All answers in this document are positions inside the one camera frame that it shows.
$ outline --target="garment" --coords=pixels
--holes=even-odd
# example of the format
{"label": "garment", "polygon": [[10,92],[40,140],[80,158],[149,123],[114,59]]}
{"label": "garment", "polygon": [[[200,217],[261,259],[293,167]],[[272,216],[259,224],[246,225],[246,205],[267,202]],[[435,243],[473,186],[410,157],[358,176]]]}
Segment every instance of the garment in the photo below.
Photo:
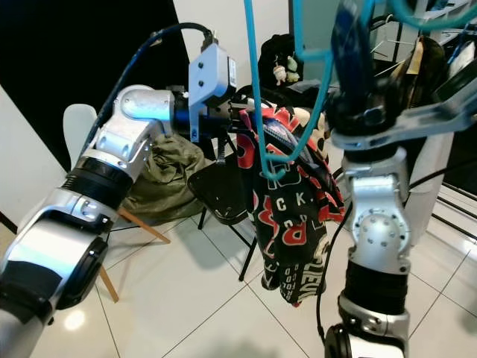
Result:
{"label": "garment", "polygon": [[[290,154],[309,113],[268,108],[262,114],[267,150],[278,155]],[[272,181],[262,174],[251,116],[252,112],[240,112],[247,131],[237,135],[238,167],[246,208],[264,259],[262,285],[266,289],[279,286],[287,302],[298,304],[316,294],[321,280],[328,243],[324,222],[339,222],[344,213],[341,194],[325,161],[324,117],[294,162],[271,165],[271,171],[285,170],[282,179]]]}
{"label": "garment", "polygon": [[122,205],[152,222],[165,222],[199,213],[200,203],[187,179],[206,166],[200,148],[178,135],[154,142],[141,175]]}

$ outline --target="black cable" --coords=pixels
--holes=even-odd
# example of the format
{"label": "black cable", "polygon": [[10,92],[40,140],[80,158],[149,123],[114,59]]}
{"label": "black cable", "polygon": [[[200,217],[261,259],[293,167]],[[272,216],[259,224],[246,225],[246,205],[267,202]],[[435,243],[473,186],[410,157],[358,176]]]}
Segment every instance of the black cable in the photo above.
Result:
{"label": "black cable", "polygon": [[[425,177],[413,182],[409,186],[409,189],[415,188],[416,186],[418,186],[422,183],[425,183],[428,180],[434,179],[434,178],[438,177],[439,175],[446,174],[447,172],[451,172],[453,170],[460,169],[462,167],[468,166],[468,165],[473,164],[473,163],[477,163],[477,158],[465,160],[465,161],[463,161],[459,164],[455,164],[453,166],[448,166],[444,169],[437,170],[436,172],[431,173],[429,175],[426,175]],[[342,171],[343,169],[339,168],[335,173],[337,173],[337,174],[340,173],[340,170]],[[316,298],[316,319],[317,319],[318,334],[320,335],[320,338],[321,338],[321,341],[322,341],[323,345],[325,345],[325,340],[326,340],[325,339],[325,331],[324,331],[323,325],[321,324],[321,314],[320,314],[320,304],[321,304],[321,296],[323,295],[323,286],[324,286],[324,283],[325,283],[326,273],[328,271],[329,260],[331,259],[331,253],[332,253],[333,247],[335,246],[335,242],[336,242],[336,239],[338,238],[338,234],[340,233],[341,228],[343,228],[344,224],[346,223],[346,221],[348,220],[348,217],[351,214],[352,208],[353,208],[353,203],[351,203],[350,206],[348,207],[348,210],[344,214],[343,220],[341,220],[341,222],[338,226],[338,229],[336,229],[336,231],[333,235],[333,238],[332,238],[332,240],[329,244],[328,256],[326,256],[325,265],[323,267],[323,273],[321,275],[321,282],[318,285],[317,298]]]}
{"label": "black cable", "polygon": [[133,55],[133,57],[130,59],[129,63],[126,65],[123,72],[121,73],[121,76],[119,76],[119,79],[116,81],[116,84],[114,85],[113,89],[111,90],[111,93],[108,95],[106,101],[104,102],[103,107],[101,107],[98,113],[98,117],[96,118],[95,122],[93,123],[91,127],[91,130],[88,133],[88,137],[86,138],[83,148],[81,149],[81,153],[84,153],[84,151],[88,148],[88,145],[91,143],[91,141],[95,137],[98,129],[106,122],[105,116],[111,110],[113,106],[113,102],[116,99],[116,96],[118,95],[119,91],[121,91],[122,88],[124,87],[124,82],[126,81],[130,70],[134,67],[137,60],[157,40],[161,40],[166,35],[173,34],[174,32],[183,30],[185,28],[201,31],[206,41],[207,40],[211,41],[213,39],[212,32],[208,28],[200,24],[196,24],[195,22],[183,22],[183,23],[172,25],[168,28],[163,28],[162,30],[153,32],[149,36],[149,38],[137,49],[136,53]]}

